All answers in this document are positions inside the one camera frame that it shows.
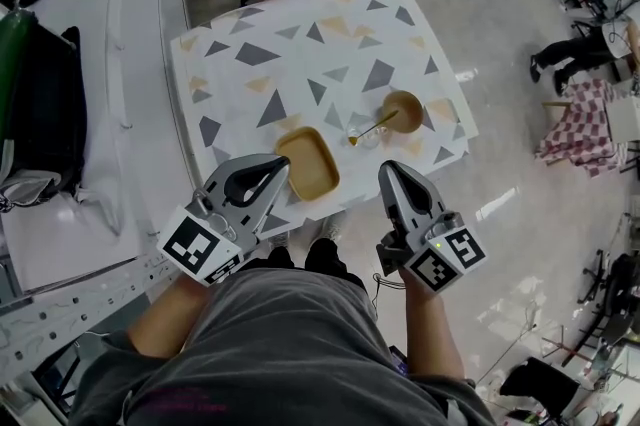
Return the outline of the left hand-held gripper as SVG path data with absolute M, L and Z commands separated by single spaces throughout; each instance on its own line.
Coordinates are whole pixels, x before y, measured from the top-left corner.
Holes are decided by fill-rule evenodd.
M 159 235 L 158 251 L 206 287 L 245 266 L 258 245 L 256 232 L 288 180 L 290 161 L 252 154 L 219 165 Z

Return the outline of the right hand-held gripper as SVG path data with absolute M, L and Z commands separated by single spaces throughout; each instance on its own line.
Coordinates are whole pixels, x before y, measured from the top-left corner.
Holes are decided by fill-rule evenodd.
M 419 223 L 433 210 L 444 211 L 433 183 L 399 161 L 385 161 L 378 182 L 394 229 L 376 245 L 383 273 L 406 270 L 430 294 L 439 294 L 487 259 L 487 254 L 458 212 L 444 212 Z

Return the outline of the clear glass cup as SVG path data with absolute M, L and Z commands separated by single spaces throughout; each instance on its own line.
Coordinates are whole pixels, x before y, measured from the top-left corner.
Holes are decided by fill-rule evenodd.
M 348 137 L 349 136 L 357 136 L 358 134 L 364 132 L 365 130 L 369 129 L 370 127 L 372 127 L 374 124 L 376 123 L 372 123 L 372 122 L 368 122 L 368 123 L 360 123 L 357 124 L 355 122 L 351 122 L 346 130 L 346 135 L 347 135 L 347 142 L 348 141 Z M 381 140 L 383 138 L 383 135 L 387 132 L 387 129 L 384 125 L 378 127 L 376 130 L 368 133 L 364 138 L 362 138 L 358 144 L 356 146 L 352 146 L 350 143 L 349 145 L 355 148 L 363 148 L 363 149 L 374 149 L 376 148 L 380 143 Z

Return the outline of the small gold spoon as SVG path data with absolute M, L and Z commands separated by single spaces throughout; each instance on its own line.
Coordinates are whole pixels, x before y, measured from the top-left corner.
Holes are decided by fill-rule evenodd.
M 376 130 L 378 127 L 384 125 L 386 122 L 388 122 L 389 120 L 391 120 L 394 116 L 396 116 L 398 113 L 398 111 L 392 111 L 391 113 L 387 114 L 386 116 L 384 116 L 379 122 L 377 122 L 376 124 L 374 124 L 372 127 L 370 127 L 369 129 L 365 130 L 364 132 L 358 134 L 357 136 L 349 136 L 348 137 L 348 141 L 352 146 L 356 146 L 358 144 L 358 142 L 364 138 L 368 133 Z

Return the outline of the person's left forearm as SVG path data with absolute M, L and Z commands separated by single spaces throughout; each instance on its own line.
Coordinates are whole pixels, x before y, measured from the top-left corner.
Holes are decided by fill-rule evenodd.
M 129 327 L 132 346 L 147 357 L 176 356 L 210 297 L 208 287 L 187 275 L 179 276 Z

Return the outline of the person's right forearm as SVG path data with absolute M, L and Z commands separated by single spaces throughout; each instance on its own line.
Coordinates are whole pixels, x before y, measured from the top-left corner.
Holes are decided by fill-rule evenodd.
M 405 285 L 409 374 L 463 380 L 464 365 L 441 297 L 430 294 L 406 269 L 400 276 Z

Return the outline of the brown rectangular tray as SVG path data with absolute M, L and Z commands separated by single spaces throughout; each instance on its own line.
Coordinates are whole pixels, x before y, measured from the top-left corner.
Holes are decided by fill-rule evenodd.
M 275 152 L 289 160 L 289 184 L 302 201 L 317 200 L 338 187 L 340 174 L 336 162 L 315 128 L 300 127 L 282 136 Z

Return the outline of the brown round bowl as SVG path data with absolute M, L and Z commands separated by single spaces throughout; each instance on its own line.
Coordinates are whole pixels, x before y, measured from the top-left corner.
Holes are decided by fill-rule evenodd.
M 408 91 L 392 91 L 383 101 L 382 115 L 387 119 L 385 125 L 388 129 L 401 134 L 410 134 L 422 125 L 423 105 Z

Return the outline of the person's right shoe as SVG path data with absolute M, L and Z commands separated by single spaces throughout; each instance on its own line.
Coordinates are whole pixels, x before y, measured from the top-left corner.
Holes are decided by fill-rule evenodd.
M 343 220 L 339 216 L 327 217 L 320 231 L 320 238 L 337 243 L 341 238 Z

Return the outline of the person's black trousers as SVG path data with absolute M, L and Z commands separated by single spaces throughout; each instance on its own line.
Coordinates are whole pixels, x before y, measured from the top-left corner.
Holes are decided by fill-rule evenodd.
M 368 298 L 362 280 L 351 273 L 340 259 L 337 244 L 329 238 L 319 238 L 308 249 L 303 267 L 293 263 L 288 242 L 275 245 L 266 258 L 250 260 L 238 272 L 252 277 L 266 277 L 278 287 L 297 286 L 314 294 L 354 295 Z

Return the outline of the person's grey shirt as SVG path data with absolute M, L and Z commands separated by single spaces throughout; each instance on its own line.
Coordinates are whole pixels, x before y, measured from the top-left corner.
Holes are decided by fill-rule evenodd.
M 494 426 L 467 382 L 402 375 L 366 292 L 318 273 L 232 275 L 169 360 L 105 344 L 69 426 Z

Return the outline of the dark blue device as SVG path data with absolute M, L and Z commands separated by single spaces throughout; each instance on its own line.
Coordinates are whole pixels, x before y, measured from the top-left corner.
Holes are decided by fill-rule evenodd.
M 389 347 L 389 352 L 396 370 L 404 377 L 407 377 L 409 375 L 409 369 L 406 355 L 395 345 Z

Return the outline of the checkered cloth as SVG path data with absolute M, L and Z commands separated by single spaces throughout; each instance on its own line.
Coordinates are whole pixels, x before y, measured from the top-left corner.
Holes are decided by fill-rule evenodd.
M 628 155 L 627 142 L 614 142 L 607 107 L 625 95 L 606 80 L 570 84 L 560 120 L 539 142 L 534 156 L 547 166 L 568 161 L 590 178 L 621 170 Z

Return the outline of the black backpack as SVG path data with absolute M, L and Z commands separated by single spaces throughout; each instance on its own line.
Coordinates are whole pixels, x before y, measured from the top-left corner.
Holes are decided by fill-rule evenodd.
M 82 174 L 87 110 L 76 26 L 55 34 L 38 26 L 29 38 L 14 85 L 0 182 L 20 170 Z

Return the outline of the white box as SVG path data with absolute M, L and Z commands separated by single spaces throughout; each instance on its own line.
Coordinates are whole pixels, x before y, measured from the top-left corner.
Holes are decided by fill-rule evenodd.
M 629 96 L 613 100 L 606 106 L 612 141 L 640 141 L 640 97 Z

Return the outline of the black office chair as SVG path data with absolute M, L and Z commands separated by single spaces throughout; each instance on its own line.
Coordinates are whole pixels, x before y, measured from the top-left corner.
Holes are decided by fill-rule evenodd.
M 588 289 L 577 299 L 578 305 L 592 304 L 594 318 L 582 330 L 577 350 L 587 346 L 596 350 L 604 345 L 612 348 L 632 330 L 640 312 L 640 252 L 612 256 L 614 242 L 620 234 L 634 227 L 635 218 L 623 213 L 607 249 L 596 251 L 592 268 L 582 269 L 588 278 Z

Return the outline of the black floor bag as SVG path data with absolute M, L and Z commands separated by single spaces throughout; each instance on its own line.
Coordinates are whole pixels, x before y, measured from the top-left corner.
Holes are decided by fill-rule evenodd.
M 499 389 L 501 396 L 529 397 L 553 417 L 560 416 L 579 389 L 579 383 L 562 371 L 530 357 L 516 366 Z

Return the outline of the white metal shelf rack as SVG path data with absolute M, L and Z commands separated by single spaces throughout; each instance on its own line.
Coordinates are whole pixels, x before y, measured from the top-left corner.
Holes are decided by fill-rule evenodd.
M 173 280 L 156 241 L 194 179 L 170 42 L 184 0 L 40 0 L 39 21 L 80 32 L 88 117 L 84 202 L 59 195 L 2 219 L 20 296 L 0 305 L 0 386 L 138 296 Z

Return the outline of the dark green container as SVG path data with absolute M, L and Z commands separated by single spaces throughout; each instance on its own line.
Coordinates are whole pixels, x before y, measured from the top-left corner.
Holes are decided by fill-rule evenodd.
M 10 11 L 0 20 L 0 145 L 7 131 L 14 80 L 36 25 L 35 14 L 25 9 Z

